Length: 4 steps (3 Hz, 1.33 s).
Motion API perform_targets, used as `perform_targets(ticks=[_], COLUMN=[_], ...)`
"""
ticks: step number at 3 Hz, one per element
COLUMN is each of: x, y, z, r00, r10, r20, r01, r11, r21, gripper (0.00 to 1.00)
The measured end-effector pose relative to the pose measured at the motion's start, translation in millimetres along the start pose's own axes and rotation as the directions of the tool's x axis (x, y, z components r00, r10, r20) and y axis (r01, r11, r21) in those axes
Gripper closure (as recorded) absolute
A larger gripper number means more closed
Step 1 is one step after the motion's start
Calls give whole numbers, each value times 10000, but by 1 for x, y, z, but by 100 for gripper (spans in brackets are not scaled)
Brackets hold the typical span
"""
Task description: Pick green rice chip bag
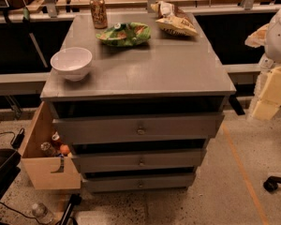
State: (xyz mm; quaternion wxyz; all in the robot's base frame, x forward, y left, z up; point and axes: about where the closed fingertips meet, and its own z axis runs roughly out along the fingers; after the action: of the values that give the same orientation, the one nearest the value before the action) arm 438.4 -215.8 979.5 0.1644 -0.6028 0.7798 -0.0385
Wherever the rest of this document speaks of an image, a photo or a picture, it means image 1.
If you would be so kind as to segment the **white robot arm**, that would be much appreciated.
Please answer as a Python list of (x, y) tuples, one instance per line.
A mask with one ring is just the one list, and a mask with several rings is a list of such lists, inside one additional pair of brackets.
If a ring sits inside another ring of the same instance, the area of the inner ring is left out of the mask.
[(269, 23), (248, 36), (244, 44), (264, 47), (249, 114), (258, 120), (271, 120), (281, 108), (281, 8)]

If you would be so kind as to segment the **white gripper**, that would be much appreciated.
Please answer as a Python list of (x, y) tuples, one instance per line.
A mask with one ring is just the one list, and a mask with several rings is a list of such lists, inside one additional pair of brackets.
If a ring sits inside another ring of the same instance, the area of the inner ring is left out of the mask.
[[(265, 44), (269, 24), (262, 25), (245, 40), (246, 46), (257, 48)], [(258, 120), (271, 120), (281, 107), (281, 66), (274, 67), (274, 61), (262, 55), (259, 60), (255, 96), (252, 99), (250, 113)]]

